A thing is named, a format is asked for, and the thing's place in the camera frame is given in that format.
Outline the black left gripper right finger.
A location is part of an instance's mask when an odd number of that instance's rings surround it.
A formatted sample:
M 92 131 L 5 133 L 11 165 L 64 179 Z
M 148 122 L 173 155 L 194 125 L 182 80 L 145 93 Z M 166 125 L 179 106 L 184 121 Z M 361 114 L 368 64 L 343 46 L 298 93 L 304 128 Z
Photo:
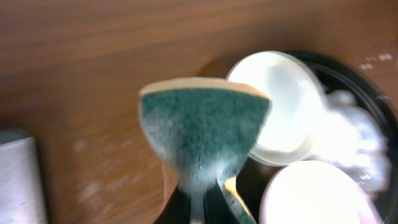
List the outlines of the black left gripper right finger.
M 217 184 L 206 192 L 203 206 L 205 211 L 205 224 L 239 223 L 229 209 L 226 199 Z

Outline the green yellow sponge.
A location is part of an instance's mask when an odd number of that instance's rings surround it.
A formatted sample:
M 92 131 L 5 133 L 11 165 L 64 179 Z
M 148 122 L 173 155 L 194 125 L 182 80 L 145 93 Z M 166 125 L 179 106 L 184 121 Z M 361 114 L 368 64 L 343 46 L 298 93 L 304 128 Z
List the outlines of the green yellow sponge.
M 261 91 L 222 78 L 176 78 L 140 90 L 141 128 L 190 197 L 190 223 L 205 223 L 203 201 L 216 184 L 238 222 L 254 223 L 236 178 L 270 109 Z

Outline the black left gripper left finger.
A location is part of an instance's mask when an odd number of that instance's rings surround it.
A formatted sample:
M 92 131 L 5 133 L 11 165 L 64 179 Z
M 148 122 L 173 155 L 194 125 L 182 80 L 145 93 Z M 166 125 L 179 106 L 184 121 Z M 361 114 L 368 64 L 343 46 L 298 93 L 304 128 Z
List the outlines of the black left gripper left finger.
M 190 207 L 190 197 L 176 187 L 154 224 L 189 224 Z

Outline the cream white plate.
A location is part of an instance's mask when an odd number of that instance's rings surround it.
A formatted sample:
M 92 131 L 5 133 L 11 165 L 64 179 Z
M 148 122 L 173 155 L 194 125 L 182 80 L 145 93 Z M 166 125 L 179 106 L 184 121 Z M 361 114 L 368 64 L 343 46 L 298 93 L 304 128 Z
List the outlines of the cream white plate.
M 298 58 L 279 51 L 257 52 L 238 61 L 227 80 L 258 89 L 271 109 L 250 157 L 268 166 L 306 159 L 326 114 L 320 81 Z

